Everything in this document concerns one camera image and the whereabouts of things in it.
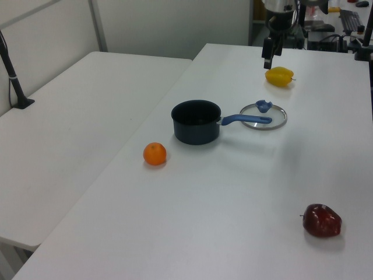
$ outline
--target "blue lid knob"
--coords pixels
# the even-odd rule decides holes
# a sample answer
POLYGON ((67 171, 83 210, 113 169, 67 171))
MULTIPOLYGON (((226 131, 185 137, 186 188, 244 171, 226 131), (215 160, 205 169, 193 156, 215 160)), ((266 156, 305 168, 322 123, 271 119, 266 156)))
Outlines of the blue lid knob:
POLYGON ((259 112, 267 113, 269 109, 272 108, 272 102, 266 102, 265 100, 259 100, 255 103, 256 108, 258 108, 259 112))

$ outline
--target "saucepan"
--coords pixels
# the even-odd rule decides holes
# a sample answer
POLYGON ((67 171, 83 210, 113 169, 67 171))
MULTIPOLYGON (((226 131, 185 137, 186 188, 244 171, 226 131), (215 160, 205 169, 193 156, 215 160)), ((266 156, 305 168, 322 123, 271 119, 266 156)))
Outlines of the saucepan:
POLYGON ((220 126, 234 121, 269 124, 272 119, 255 115, 230 115, 220 117, 218 105, 206 100, 190 100, 175 106, 171 112, 177 139, 190 145, 202 145, 219 136, 220 126))

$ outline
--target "tangerine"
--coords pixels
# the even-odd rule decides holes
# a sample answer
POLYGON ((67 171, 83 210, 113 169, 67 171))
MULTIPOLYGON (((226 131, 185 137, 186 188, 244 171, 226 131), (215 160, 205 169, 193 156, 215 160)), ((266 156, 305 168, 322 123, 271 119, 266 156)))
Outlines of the tangerine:
POLYGON ((143 157, 151 165, 160 165, 166 161, 167 152, 161 143, 153 142, 145 147, 143 157))

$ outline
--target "pot lid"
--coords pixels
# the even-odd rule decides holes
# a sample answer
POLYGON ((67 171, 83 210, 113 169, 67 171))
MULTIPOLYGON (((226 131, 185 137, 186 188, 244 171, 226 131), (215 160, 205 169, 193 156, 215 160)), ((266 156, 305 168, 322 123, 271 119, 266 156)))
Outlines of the pot lid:
POLYGON ((254 130, 275 130, 282 127, 287 122, 287 114, 284 109, 277 105, 273 105, 272 102, 265 102, 264 100, 245 106, 240 111, 240 114, 272 118, 272 122, 269 124, 242 122, 245 126, 254 130))

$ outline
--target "apple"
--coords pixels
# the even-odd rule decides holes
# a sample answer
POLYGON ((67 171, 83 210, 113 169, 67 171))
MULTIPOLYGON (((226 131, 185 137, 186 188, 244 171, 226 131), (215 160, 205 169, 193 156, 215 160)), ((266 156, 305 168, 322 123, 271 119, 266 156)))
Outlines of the apple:
POLYGON ((337 236, 340 234, 341 225, 340 216, 324 204, 307 206, 303 215, 304 229, 316 237, 337 236))

